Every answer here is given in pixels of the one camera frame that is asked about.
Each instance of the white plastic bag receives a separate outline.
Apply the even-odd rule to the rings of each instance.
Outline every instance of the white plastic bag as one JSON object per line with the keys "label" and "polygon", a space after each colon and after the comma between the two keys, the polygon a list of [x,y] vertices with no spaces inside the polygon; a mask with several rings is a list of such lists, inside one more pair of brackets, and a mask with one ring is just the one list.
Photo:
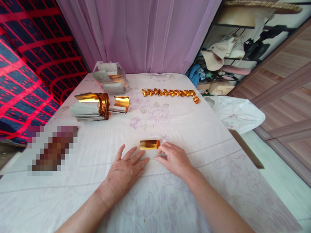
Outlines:
{"label": "white plastic bag", "polygon": [[204,99],[227,129],[235,129],[239,134],[253,130],[266,119],[265,114],[247,99],[222,95],[204,96]]}

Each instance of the bed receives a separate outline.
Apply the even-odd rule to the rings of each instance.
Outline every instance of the bed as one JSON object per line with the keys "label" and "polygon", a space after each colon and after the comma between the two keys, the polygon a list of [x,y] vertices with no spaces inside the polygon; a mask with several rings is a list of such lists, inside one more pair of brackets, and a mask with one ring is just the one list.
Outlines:
{"label": "bed", "polygon": [[[71,116],[74,95],[102,92],[88,74],[22,156],[0,180],[0,232],[53,232],[105,179],[118,148],[140,140],[170,141],[187,152],[213,187],[256,232],[298,232],[301,226],[247,157],[190,80],[181,74],[129,74],[127,114],[108,121],[78,123]],[[146,96],[141,90],[195,90],[191,97]],[[34,174],[28,166],[57,126],[78,126],[61,171]],[[209,232],[187,186],[153,160],[142,178],[112,209],[98,232]]]}

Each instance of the floor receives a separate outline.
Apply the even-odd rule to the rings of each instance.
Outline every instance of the floor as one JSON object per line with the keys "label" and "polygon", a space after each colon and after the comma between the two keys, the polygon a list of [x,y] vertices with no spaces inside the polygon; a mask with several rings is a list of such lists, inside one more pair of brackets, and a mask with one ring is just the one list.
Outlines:
{"label": "floor", "polygon": [[311,232],[311,188],[254,131],[241,135],[265,169],[260,172],[303,227]]}

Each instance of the straw hat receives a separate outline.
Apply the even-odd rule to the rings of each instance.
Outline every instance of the straw hat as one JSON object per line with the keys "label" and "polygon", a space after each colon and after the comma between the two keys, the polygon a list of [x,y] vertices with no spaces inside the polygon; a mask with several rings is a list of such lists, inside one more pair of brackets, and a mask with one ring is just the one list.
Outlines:
{"label": "straw hat", "polygon": [[255,0],[227,0],[225,6],[242,6],[252,8],[269,8],[275,9],[275,14],[298,14],[302,8],[291,3],[276,3],[271,1],[255,1]]}

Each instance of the pink cloth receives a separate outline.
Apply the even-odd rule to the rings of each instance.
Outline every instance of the pink cloth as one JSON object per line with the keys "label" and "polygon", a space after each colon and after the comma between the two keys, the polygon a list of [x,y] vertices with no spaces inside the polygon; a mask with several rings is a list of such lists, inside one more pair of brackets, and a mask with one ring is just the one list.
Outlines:
{"label": "pink cloth", "polygon": [[57,0],[85,60],[126,73],[182,73],[191,66],[221,0]]}

